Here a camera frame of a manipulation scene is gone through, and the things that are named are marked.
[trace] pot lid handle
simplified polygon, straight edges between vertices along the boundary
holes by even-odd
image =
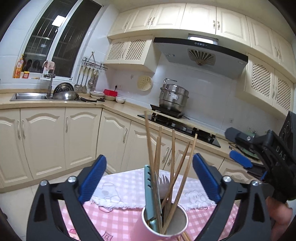
[[[171,79],[165,78],[165,79],[164,79],[165,84],[166,84],[166,81],[167,81],[167,80],[177,82],[176,80],[171,80]]]

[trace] fork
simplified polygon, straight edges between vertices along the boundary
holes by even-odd
[[[169,187],[170,187],[170,181],[167,178],[167,176],[163,175],[161,177],[161,175],[159,175],[159,178],[158,178],[158,190],[159,190],[160,199],[165,198],[165,195],[168,192]]]

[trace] faucet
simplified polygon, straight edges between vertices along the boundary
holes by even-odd
[[[51,96],[51,94],[52,94],[52,79],[56,77],[56,75],[54,74],[54,71],[55,71],[55,63],[54,62],[51,62],[51,64],[52,63],[54,65],[53,69],[48,66],[48,70],[51,70],[52,69],[52,73],[51,74],[44,74],[43,75],[45,78],[50,78],[50,82],[49,82],[49,86],[48,86],[48,90],[47,90],[47,96]],[[47,68],[47,65],[48,65],[48,60],[46,60],[42,64],[42,67],[44,68],[44,66],[45,66]]]

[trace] countertop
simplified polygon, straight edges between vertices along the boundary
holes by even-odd
[[[89,94],[79,94],[81,97],[89,97]],[[105,102],[97,102],[97,103],[86,103],[86,102],[74,102],[74,101],[51,101],[51,100],[42,100],[42,101],[10,101],[11,97],[13,96],[13,93],[0,93],[0,110],[3,109],[13,109],[13,108],[32,108],[32,107],[93,107],[93,108],[103,108],[106,110],[109,110],[113,113],[116,113],[118,115],[121,115],[123,117],[126,117],[132,121],[135,121],[139,124],[145,124],[145,120],[141,117],[138,117],[137,115],[144,114],[144,110],[146,108],[130,104],[130,103],[124,103],[119,104],[115,101],[108,101],[105,100]],[[190,126],[194,126],[198,129],[208,131],[212,134],[216,134],[213,130],[210,130],[209,128],[203,127],[198,123],[182,119],[182,122],[185,124],[188,124]],[[150,122],[150,128],[158,130],[159,124]],[[162,130],[164,134],[167,134],[169,136],[172,135],[172,130],[170,128],[167,128],[165,126],[162,126]],[[176,131],[175,134],[176,138],[187,142],[188,140],[193,140],[193,137],[187,136],[183,133],[180,133]],[[211,144],[207,144],[203,141],[197,140],[196,141],[196,147],[199,147],[201,149],[204,149],[206,151],[212,152],[214,154],[217,154],[219,156],[222,156],[224,158],[230,159],[229,157],[229,144],[228,141],[223,139],[223,136],[216,135],[216,138],[218,142],[220,143],[221,148],[213,146]]]

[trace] red box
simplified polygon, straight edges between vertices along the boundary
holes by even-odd
[[[109,95],[109,96],[117,97],[117,91],[112,91],[112,90],[104,89],[104,94],[105,95]]]

